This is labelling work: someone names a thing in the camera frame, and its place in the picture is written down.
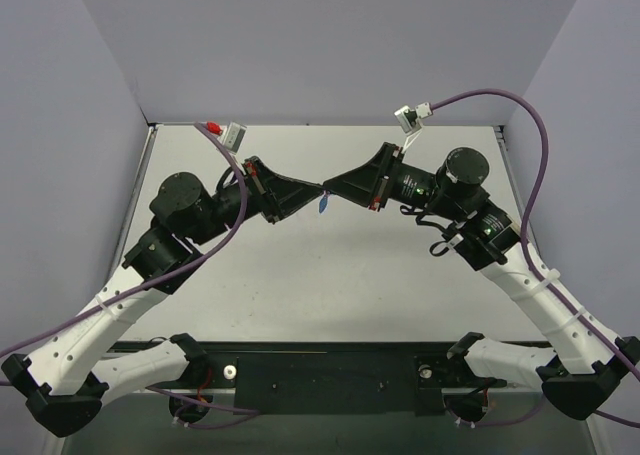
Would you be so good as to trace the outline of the blue key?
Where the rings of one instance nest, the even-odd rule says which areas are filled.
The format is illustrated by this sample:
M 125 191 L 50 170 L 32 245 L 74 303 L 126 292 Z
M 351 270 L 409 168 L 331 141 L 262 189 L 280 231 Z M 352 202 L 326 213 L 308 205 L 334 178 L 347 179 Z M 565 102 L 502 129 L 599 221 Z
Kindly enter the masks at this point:
M 327 210 L 330 196 L 331 196 L 331 194 L 328 191 L 325 191 L 323 193 L 323 195 L 321 196 L 321 198 L 319 200 L 319 204 L 318 204 L 318 213 L 319 214 L 323 214 Z

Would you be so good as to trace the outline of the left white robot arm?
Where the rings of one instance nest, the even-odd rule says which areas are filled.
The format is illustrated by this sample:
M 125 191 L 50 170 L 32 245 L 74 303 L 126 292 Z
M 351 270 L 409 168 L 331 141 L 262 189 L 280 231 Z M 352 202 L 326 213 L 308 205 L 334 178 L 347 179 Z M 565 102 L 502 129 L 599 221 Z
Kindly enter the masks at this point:
M 215 194 L 191 173 L 169 176 L 150 204 L 150 228 L 81 311 L 80 320 L 48 336 L 31 353 L 13 352 L 3 361 L 9 384 L 25 397 L 41 426 L 65 438 L 132 392 L 164 382 L 192 387 L 206 381 L 212 370 L 208 355 L 188 334 L 119 358 L 104 356 L 195 273 L 204 260 L 199 246 L 229 237 L 255 215 L 275 224 L 322 193 L 320 185 L 279 175 L 257 157 L 247 159 L 237 181 L 219 186 Z

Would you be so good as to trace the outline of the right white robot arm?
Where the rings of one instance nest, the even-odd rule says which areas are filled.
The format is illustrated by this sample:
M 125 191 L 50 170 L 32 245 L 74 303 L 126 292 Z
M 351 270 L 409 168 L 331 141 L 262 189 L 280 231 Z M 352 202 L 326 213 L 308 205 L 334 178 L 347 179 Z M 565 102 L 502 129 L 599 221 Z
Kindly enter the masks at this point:
M 595 414 L 639 362 L 639 341 L 621 337 L 591 315 L 562 285 L 519 225 L 489 198 L 482 184 L 489 163 L 477 150 L 452 150 L 434 173 L 407 165 L 386 143 L 366 164 L 324 182 L 324 189 L 369 210 L 390 200 L 417 224 L 448 221 L 441 231 L 445 253 L 459 255 L 500 288 L 548 342 L 546 348 L 498 342 L 470 332 L 447 353 L 449 377 L 509 382 L 541 391 L 564 415 Z

